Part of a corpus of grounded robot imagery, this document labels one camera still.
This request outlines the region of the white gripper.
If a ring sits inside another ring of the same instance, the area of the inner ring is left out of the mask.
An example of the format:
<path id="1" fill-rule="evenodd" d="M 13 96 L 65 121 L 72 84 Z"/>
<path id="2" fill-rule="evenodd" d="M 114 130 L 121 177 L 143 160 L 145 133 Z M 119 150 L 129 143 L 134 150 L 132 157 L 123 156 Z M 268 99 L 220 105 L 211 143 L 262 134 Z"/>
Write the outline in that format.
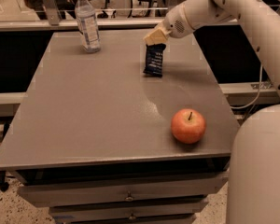
<path id="1" fill-rule="evenodd" d="M 168 37 L 182 38 L 193 33 L 194 28 L 187 20 L 185 5 L 172 8 L 161 23 L 162 28 L 156 28 L 144 36 L 148 46 L 165 43 Z"/>

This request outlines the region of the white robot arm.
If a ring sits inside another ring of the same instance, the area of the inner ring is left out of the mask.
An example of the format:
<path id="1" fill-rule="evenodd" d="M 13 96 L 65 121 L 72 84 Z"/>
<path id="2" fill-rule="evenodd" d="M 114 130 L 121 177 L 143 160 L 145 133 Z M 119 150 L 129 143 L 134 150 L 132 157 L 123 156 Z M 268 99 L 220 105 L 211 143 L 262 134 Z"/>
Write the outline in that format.
<path id="1" fill-rule="evenodd" d="M 228 20 L 237 20 L 280 98 L 280 14 L 262 0 L 186 0 L 144 40 L 156 45 Z M 254 113 L 234 138 L 225 224 L 280 224 L 280 104 Z"/>

